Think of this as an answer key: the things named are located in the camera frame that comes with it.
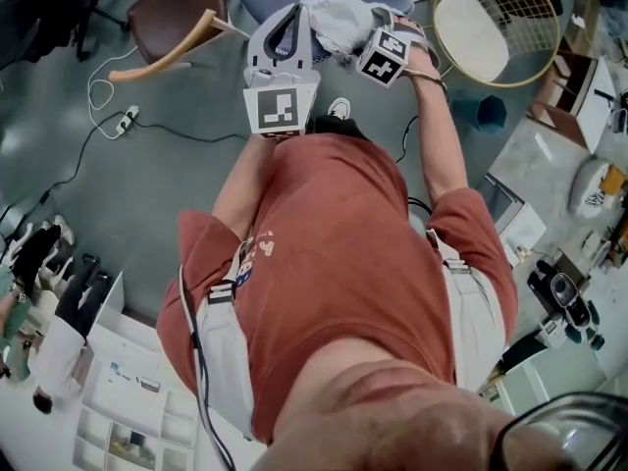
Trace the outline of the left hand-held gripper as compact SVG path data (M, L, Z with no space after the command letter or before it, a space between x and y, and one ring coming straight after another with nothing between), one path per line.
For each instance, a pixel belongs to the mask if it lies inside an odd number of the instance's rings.
M302 5L283 7L254 31L243 73L252 133L265 138L305 134L321 81L312 61L310 16Z

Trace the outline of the black office chair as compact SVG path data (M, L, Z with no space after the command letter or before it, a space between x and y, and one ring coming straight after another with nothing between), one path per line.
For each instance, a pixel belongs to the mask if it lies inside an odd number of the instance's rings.
M130 25L97 7L99 0L0 0L0 71L20 61L38 62L54 49L73 45L84 61L83 48L92 15L128 31Z

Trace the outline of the person's white shoe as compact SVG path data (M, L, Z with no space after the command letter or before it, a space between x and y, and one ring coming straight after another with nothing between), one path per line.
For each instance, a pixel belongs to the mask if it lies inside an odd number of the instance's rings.
M337 97L329 106L326 117L333 122L347 121L350 119L350 112L350 101L344 97Z

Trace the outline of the person's black trousers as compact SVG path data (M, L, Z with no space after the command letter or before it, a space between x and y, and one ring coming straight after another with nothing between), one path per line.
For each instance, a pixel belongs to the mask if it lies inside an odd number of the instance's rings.
M341 119L333 115L321 115L307 125L308 134L333 133L369 141L353 119Z

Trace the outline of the white low cabinet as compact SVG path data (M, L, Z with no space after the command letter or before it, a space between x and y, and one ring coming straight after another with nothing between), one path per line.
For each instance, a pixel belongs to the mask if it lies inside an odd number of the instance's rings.
M494 221L511 268L523 262L547 230L534 208L490 173L478 190Z

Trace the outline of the wooden side table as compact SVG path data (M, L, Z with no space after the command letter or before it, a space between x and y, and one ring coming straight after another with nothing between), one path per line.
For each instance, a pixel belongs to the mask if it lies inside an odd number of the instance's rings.
M593 154L616 98L606 58L561 51L555 56L527 118Z

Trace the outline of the person's left forearm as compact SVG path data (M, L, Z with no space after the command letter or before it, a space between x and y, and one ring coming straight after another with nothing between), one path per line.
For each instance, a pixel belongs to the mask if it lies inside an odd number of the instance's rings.
M238 155L212 209L212 216L246 240L274 167L278 140L254 134Z

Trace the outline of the person's black glasses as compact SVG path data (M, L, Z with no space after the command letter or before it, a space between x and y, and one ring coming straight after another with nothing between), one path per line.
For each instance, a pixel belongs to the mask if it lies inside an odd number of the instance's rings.
M572 392L509 422L490 471L628 471L628 398Z

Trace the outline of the person's red shirt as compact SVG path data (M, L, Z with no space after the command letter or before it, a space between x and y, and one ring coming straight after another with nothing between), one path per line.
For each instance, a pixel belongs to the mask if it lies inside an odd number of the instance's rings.
M210 289L237 267L256 440L272 441L300 370L333 340L372 340L475 391L515 328L511 268L474 189L441 197L427 228L411 227L404 179L375 144L335 134L283 142L249 238L212 215L181 214L183 279L170 284L157 322L165 354L194 389L183 303L206 316Z

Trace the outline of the teal waste bin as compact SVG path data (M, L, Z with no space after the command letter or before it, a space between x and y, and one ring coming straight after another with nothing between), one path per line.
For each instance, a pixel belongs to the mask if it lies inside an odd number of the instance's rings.
M504 101L495 95L457 96L450 103L454 118L484 134L499 133L506 122Z

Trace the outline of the person's right forearm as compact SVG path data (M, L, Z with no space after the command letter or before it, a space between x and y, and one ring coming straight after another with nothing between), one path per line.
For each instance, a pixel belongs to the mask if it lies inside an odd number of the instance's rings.
M468 186L465 162L441 76L430 54L412 47L407 69L417 99L424 182L435 205L443 195Z

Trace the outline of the white cubby cabinet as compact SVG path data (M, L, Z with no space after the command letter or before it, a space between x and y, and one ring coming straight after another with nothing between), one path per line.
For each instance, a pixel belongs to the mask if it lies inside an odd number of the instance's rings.
M154 328L128 316L117 277L87 337L76 471L194 471L194 396L166 359Z

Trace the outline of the light grey clothes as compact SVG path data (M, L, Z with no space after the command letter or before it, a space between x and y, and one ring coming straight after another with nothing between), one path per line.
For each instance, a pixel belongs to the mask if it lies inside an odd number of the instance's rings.
M300 0L322 48L340 64L350 64L380 27L391 26L393 9L362 0Z

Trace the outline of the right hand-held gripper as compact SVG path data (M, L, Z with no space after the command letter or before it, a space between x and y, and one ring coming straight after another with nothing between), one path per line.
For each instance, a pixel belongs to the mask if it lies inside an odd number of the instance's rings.
M377 85L390 87L408 65L410 43L379 27L364 47L356 72Z

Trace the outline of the grey patterned cushion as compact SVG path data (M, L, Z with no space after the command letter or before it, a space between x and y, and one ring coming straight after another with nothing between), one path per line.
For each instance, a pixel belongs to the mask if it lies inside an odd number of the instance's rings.
M602 180L609 170L605 159L590 158L576 172L569 193L568 211L581 219L593 219L602 211L604 192Z

